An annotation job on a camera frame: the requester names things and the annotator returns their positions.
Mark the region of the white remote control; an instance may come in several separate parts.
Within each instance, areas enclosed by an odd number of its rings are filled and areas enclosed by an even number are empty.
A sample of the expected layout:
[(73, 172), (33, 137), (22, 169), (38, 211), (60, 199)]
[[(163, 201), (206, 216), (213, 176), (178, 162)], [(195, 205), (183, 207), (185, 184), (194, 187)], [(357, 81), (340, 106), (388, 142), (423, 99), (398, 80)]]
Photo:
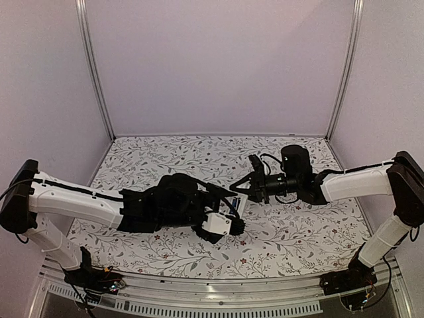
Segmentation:
[(242, 217), (244, 213), (244, 209), (246, 207), (247, 196), (243, 194), (238, 194), (236, 196), (226, 197), (226, 200), (230, 203), (232, 208), (230, 208), (224, 201), (220, 200), (220, 208), (219, 211), (225, 215), (233, 215), (236, 214), (236, 211), (239, 217)]

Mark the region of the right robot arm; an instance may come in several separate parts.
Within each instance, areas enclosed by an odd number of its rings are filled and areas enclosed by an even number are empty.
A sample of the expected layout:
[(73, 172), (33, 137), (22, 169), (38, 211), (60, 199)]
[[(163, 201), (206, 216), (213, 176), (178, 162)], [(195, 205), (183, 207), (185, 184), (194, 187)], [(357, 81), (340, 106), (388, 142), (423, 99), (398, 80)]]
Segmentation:
[(253, 172), (230, 185), (230, 190), (253, 202), (268, 203), (270, 196), (295, 193), (310, 205), (369, 195), (390, 195), (395, 201), (393, 216), (356, 252), (343, 274), (343, 283), (356, 289), (374, 267), (412, 228), (423, 224), (423, 170), (406, 151), (391, 160), (350, 170), (323, 170), (316, 174), (309, 152), (299, 145), (281, 150), (280, 174), (267, 174), (256, 155), (249, 157)]

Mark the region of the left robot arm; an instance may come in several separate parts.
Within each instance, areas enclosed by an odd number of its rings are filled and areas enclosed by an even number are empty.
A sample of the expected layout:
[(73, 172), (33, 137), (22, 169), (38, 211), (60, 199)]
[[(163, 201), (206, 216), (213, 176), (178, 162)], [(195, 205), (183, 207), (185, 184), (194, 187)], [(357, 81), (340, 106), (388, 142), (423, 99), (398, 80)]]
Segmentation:
[(191, 227), (215, 244), (241, 235), (244, 221), (230, 199), (235, 193), (186, 174), (163, 176), (145, 191), (103, 191), (58, 180), (27, 160), (1, 195), (1, 226), (33, 240), (85, 288), (99, 280), (90, 257), (68, 240), (47, 214), (85, 219), (125, 233), (154, 233), (168, 227)]

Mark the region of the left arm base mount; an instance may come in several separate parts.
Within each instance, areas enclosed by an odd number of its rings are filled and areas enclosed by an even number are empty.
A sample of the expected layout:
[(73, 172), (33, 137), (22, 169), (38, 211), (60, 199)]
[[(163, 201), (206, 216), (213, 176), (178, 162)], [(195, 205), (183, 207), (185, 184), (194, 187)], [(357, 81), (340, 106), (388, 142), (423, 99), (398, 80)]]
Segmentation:
[(113, 266), (98, 269), (91, 263), (91, 254), (84, 248), (80, 248), (81, 262), (75, 270), (62, 271), (65, 274), (65, 282), (83, 288), (89, 293), (114, 294), (126, 286), (123, 275), (115, 272)]

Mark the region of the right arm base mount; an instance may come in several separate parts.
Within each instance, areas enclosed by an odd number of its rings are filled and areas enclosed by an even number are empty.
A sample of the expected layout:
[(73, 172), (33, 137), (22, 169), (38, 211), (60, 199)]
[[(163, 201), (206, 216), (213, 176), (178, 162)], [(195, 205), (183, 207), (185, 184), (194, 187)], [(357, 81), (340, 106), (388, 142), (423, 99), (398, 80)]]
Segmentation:
[(377, 281), (373, 268), (351, 266), (321, 275), (319, 285), (325, 295), (339, 295), (345, 309), (360, 311), (376, 295)]

